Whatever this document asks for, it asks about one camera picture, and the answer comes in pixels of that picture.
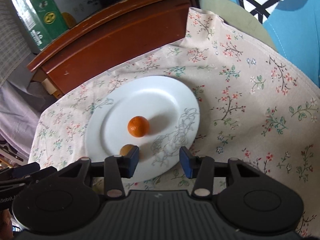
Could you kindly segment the small yellow-brown kiwi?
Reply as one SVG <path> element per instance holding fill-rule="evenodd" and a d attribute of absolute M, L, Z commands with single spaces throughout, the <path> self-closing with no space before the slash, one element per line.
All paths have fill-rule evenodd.
<path fill-rule="evenodd" d="M 126 156 L 131 151 L 131 148 L 133 148 L 132 144 L 126 144 L 120 149 L 119 154 L 122 156 Z"/>

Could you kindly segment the orange mandarin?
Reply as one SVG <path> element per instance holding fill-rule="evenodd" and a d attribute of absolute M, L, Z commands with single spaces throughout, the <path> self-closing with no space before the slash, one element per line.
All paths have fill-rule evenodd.
<path fill-rule="evenodd" d="M 141 138 L 147 135 L 149 128 L 149 121 L 143 116 L 135 116 L 127 124 L 128 132 L 136 138 Z"/>

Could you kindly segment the white ceramic plate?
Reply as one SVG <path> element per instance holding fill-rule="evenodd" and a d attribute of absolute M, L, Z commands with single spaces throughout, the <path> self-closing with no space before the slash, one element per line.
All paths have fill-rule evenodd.
<path fill-rule="evenodd" d="M 165 76 L 133 80 L 104 98 L 89 119 L 86 155 L 93 162 L 137 146 L 138 164 L 129 182 L 160 176 L 190 147 L 200 124 L 199 103 L 184 83 Z"/>

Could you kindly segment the floral tablecloth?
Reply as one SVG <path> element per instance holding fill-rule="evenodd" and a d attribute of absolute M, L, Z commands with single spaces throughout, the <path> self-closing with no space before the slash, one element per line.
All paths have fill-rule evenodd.
<path fill-rule="evenodd" d="M 216 14 L 191 8 L 185 38 L 119 64 L 84 82 L 41 115 L 30 162 L 62 169 L 89 154 L 93 114 L 116 104 L 123 85 L 166 76 L 189 87 L 198 107 L 149 115 L 155 133 L 143 154 L 149 171 L 129 190 L 191 190 L 180 165 L 184 144 L 194 155 L 238 158 L 295 190 L 304 211 L 297 232 L 319 236 L 319 88 L 291 62 Z"/>

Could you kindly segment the lilac checked cloth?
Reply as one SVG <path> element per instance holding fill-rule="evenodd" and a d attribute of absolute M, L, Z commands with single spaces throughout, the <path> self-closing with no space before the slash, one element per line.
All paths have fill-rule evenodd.
<path fill-rule="evenodd" d="M 29 157 L 41 113 L 56 99 L 33 81 L 31 52 L 7 5 L 1 0 L 1 139 Z"/>

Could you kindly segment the dark red wooden cabinet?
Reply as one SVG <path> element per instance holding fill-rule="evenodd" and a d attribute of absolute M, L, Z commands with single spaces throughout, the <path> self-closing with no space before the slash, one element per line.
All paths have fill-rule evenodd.
<path fill-rule="evenodd" d="M 92 77 L 185 35 L 199 0 L 122 0 L 65 32 L 29 64 L 60 98 Z"/>

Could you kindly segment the green milk carton box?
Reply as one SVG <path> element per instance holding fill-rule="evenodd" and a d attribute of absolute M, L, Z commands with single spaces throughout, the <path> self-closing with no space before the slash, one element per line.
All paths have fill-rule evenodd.
<path fill-rule="evenodd" d="M 39 51 L 68 30 L 54 0 L 11 0 Z"/>

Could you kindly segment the blue patterned fabric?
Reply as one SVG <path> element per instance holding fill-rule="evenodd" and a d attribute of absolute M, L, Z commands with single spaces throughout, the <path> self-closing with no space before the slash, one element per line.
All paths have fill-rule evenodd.
<path fill-rule="evenodd" d="M 200 7 L 272 47 L 319 85 L 319 0 L 200 0 Z"/>

